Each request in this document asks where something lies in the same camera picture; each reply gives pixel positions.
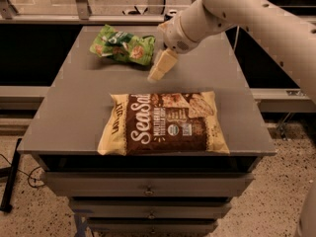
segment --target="crumpled plastic bag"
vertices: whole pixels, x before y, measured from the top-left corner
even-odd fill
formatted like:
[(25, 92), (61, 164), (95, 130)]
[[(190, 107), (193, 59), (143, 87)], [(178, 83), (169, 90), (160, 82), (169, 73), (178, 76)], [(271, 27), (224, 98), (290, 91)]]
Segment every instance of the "crumpled plastic bag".
[(90, 51), (99, 57), (107, 57), (121, 62), (135, 62), (149, 65), (154, 52), (155, 37), (138, 37), (118, 32), (115, 28), (104, 25), (90, 46)]

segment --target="chip bag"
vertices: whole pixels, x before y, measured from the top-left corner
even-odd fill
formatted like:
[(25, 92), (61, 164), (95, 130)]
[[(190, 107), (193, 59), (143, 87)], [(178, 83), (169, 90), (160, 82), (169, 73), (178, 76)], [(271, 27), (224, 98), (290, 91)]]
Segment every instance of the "chip bag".
[(208, 151), (229, 154), (214, 92), (112, 95), (100, 154)]
[(149, 65), (154, 52), (155, 37), (138, 37), (126, 32), (118, 32), (104, 25), (90, 46), (90, 51), (99, 57), (107, 57), (121, 62), (135, 62)]

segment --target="speckled floor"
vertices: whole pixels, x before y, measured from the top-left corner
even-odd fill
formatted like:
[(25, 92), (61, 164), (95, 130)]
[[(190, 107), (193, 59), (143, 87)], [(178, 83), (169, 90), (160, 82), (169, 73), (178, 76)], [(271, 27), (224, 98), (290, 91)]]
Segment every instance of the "speckled floor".
[[(288, 141), (280, 138), (273, 123), (267, 123), (267, 127), (270, 127), (277, 155), (264, 158), (258, 165), (254, 171), (256, 180), (244, 194), (232, 200), (232, 209), (218, 221), (217, 229), (207, 237), (293, 235), (305, 196), (316, 177), (316, 132), (304, 118), (294, 120), (287, 126)], [(0, 151), (10, 161), (18, 137), (0, 136)], [(0, 166), (8, 166), (1, 157)], [(22, 156), (21, 170), (29, 173), (36, 166), (37, 163), (30, 156)], [(35, 172), (35, 176), (40, 176), (40, 170)], [(3, 182), (0, 183), (0, 195), (4, 186)], [(9, 214), (0, 212), (1, 236), (74, 236), (76, 226), (73, 212), (67, 204), (67, 198), (55, 196), (48, 188), (29, 187), (27, 177), (19, 173), (12, 196), (13, 210)], [(87, 237), (93, 236), (90, 231), (86, 233)], [(102, 233), (94, 233), (94, 236), (146, 237)], [(192, 234), (155, 236), (193, 237)]]

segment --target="drawer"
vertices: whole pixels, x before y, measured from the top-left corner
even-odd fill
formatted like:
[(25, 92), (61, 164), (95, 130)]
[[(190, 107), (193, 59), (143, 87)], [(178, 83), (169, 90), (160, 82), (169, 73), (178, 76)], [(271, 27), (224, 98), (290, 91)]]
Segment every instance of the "drawer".
[(71, 200), (70, 208), (83, 217), (107, 218), (222, 218), (229, 202), (212, 202), (198, 198), (177, 200)]
[(214, 220), (130, 220), (130, 219), (87, 219), (93, 231), (112, 233), (202, 233), (213, 232), (217, 227)]
[(43, 174), (44, 182), (66, 197), (237, 197), (253, 179), (250, 173)]

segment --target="gray table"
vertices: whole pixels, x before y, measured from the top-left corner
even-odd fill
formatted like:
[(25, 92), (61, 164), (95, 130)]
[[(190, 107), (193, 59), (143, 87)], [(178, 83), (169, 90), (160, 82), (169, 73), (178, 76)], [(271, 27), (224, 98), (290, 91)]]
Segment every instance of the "gray table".
[[(226, 35), (210, 37), (180, 55), (160, 82), (147, 82), (148, 69), (117, 64), (90, 53), (101, 27), (84, 27), (41, 104), (19, 150), (32, 154), (96, 154), (113, 103), (110, 94), (214, 90), (218, 118), (232, 155), (271, 155), (273, 143)], [(118, 27), (157, 38), (156, 27)]]
[[(103, 231), (207, 233), (253, 180), (275, 148), (225, 34), (180, 55), (163, 80), (150, 67), (118, 64), (90, 53), (101, 27), (84, 27), (19, 146), (45, 169), (47, 185)], [(118, 30), (156, 37), (156, 27)], [(101, 156), (97, 152), (113, 107), (110, 94), (213, 90), (230, 155), (174, 152)]]

